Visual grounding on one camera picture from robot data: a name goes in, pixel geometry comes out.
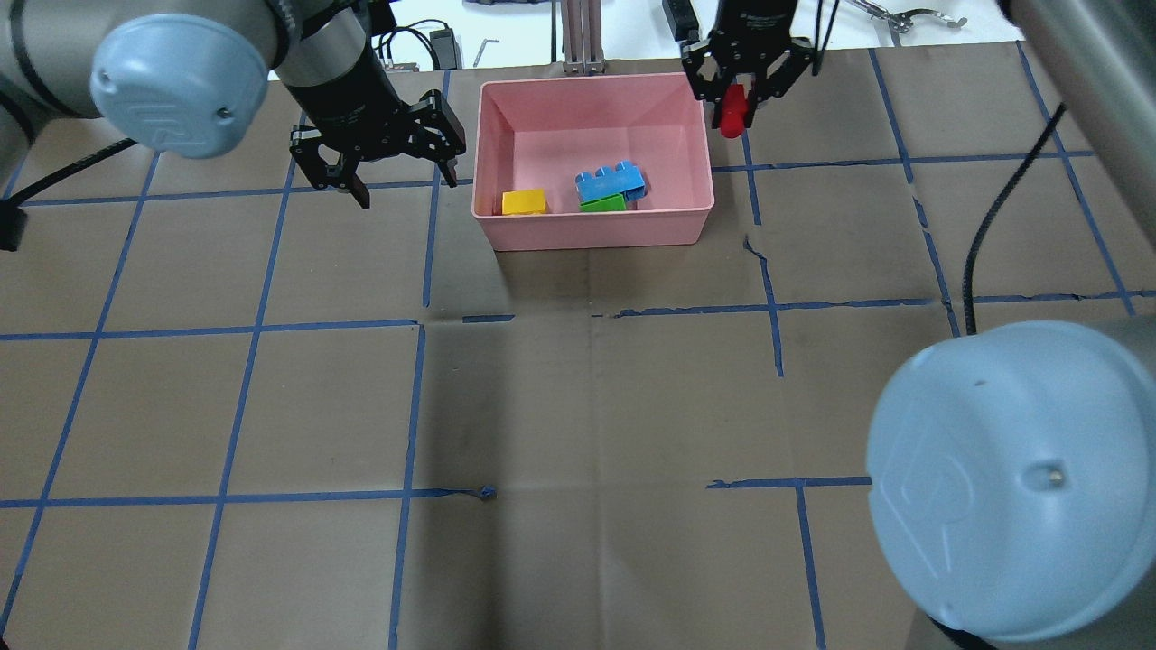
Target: yellow block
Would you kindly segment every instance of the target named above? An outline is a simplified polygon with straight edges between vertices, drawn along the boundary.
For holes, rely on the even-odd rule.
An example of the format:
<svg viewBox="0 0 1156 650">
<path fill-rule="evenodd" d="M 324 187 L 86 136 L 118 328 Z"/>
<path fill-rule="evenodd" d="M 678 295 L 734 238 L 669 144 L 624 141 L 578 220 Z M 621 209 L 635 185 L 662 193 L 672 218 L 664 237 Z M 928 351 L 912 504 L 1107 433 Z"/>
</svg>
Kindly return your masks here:
<svg viewBox="0 0 1156 650">
<path fill-rule="evenodd" d="M 546 190 L 518 190 L 502 192 L 502 214 L 505 216 L 521 214 L 546 214 Z"/>
</svg>

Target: blue block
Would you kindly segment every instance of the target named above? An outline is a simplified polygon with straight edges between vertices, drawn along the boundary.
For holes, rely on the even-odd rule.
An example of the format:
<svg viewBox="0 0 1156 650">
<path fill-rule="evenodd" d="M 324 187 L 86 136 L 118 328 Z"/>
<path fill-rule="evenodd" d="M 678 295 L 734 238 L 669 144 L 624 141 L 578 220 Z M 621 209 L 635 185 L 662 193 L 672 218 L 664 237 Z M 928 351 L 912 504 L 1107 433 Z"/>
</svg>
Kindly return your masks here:
<svg viewBox="0 0 1156 650">
<path fill-rule="evenodd" d="M 581 202 L 596 201 L 614 194 L 622 194 L 627 201 L 637 201 L 646 195 L 646 180 L 635 163 L 622 161 L 614 169 L 601 167 L 591 175 L 588 171 L 575 178 Z"/>
</svg>

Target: toy building block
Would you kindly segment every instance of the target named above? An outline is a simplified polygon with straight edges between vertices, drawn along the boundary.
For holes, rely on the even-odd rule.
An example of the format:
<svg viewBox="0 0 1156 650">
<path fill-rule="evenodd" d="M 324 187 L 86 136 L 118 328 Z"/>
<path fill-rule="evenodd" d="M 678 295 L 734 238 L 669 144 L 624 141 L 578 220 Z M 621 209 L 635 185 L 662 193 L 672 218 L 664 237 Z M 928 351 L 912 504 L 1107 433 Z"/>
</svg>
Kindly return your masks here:
<svg viewBox="0 0 1156 650">
<path fill-rule="evenodd" d="M 635 163 L 622 161 L 614 165 L 599 168 L 593 175 L 588 171 L 575 178 L 581 202 L 594 201 L 622 194 L 627 201 L 637 201 L 646 195 L 646 180 Z"/>
<path fill-rule="evenodd" d="M 546 190 L 518 190 L 502 192 L 502 214 L 505 216 L 546 214 Z"/>
<path fill-rule="evenodd" d="M 605 199 L 594 199 L 579 206 L 583 212 L 625 212 L 627 199 L 622 194 L 615 194 Z"/>
</svg>

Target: metal tool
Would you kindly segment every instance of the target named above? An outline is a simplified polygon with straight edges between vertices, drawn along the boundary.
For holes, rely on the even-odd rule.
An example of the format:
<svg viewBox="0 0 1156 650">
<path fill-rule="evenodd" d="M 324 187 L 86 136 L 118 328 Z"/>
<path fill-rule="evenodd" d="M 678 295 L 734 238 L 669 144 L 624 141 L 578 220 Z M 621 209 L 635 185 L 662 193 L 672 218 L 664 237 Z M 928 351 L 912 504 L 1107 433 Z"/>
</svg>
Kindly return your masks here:
<svg viewBox="0 0 1156 650">
<path fill-rule="evenodd" d="M 959 29 L 968 24 L 968 19 L 954 19 L 943 12 L 938 12 L 935 9 L 910 9 L 907 12 L 901 12 L 898 14 L 892 14 L 887 10 L 887 8 L 872 2 L 870 0 L 847 0 L 847 3 L 867 12 L 870 17 L 879 19 L 887 22 L 888 31 L 891 32 L 891 43 L 896 47 L 902 47 L 903 43 L 899 37 L 904 34 L 911 31 L 916 27 L 916 22 L 912 20 L 914 16 L 932 16 L 942 21 L 944 25 L 951 29 Z"/>
<path fill-rule="evenodd" d="M 489 45 L 490 43 L 502 43 L 502 42 L 498 40 L 497 38 L 483 38 L 482 46 L 477 49 L 477 56 L 474 57 L 475 68 L 477 67 L 477 64 L 482 62 L 482 54 L 486 53 L 486 46 Z"/>
</svg>

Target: black device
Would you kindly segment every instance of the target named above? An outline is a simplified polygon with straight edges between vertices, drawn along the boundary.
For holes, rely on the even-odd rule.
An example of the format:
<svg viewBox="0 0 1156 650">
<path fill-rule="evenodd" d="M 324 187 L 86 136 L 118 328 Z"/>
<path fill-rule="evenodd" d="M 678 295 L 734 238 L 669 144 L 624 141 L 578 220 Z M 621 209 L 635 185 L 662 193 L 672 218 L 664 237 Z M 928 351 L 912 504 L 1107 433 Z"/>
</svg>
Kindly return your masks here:
<svg viewBox="0 0 1156 650">
<path fill-rule="evenodd" d="M 690 1 L 662 0 L 670 32 L 681 45 L 690 88 L 697 98 L 714 105 L 713 128 L 719 127 L 727 90 L 738 75 L 751 75 L 743 115 L 749 128 L 758 105 L 785 95 L 815 62 L 816 44 L 809 38 L 791 37 L 798 5 L 798 0 L 721 0 L 713 29 L 698 40 L 698 19 Z M 718 64 L 710 79 L 702 73 L 707 56 Z M 776 64 L 778 68 L 770 72 Z"/>
<path fill-rule="evenodd" d="M 450 28 L 436 29 L 430 32 L 430 45 L 437 54 L 437 69 L 458 69 L 461 67 L 461 50 L 458 39 Z"/>
</svg>

